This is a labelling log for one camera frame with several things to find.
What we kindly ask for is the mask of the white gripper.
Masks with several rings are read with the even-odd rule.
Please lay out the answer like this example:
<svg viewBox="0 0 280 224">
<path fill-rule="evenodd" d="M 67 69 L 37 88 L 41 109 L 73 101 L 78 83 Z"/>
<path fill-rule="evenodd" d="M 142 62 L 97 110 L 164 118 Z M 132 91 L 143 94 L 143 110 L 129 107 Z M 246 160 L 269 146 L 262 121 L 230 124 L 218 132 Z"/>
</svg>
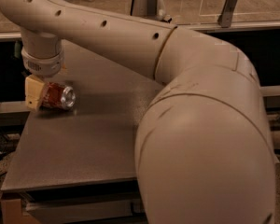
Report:
<svg viewBox="0 0 280 224">
<path fill-rule="evenodd" d="M 33 75 L 25 79 L 25 103 L 34 111 L 38 111 L 47 91 L 47 83 L 40 77 L 53 77 L 58 74 L 64 62 L 64 49 L 60 48 L 51 58 L 36 58 L 26 49 L 21 50 L 24 67 Z"/>
</svg>

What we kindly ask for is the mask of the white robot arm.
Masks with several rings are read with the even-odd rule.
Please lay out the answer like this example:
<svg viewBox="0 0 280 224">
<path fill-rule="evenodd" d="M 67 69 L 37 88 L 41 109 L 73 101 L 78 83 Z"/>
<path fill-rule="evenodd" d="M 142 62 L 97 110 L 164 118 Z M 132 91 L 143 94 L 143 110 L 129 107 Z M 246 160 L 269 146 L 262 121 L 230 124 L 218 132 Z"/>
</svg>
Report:
<svg viewBox="0 0 280 224">
<path fill-rule="evenodd" d="M 275 156 L 259 79 L 235 46 L 183 27 L 64 0 L 0 0 L 28 31 L 55 35 L 162 84 L 135 140 L 149 224 L 274 224 Z"/>
</svg>

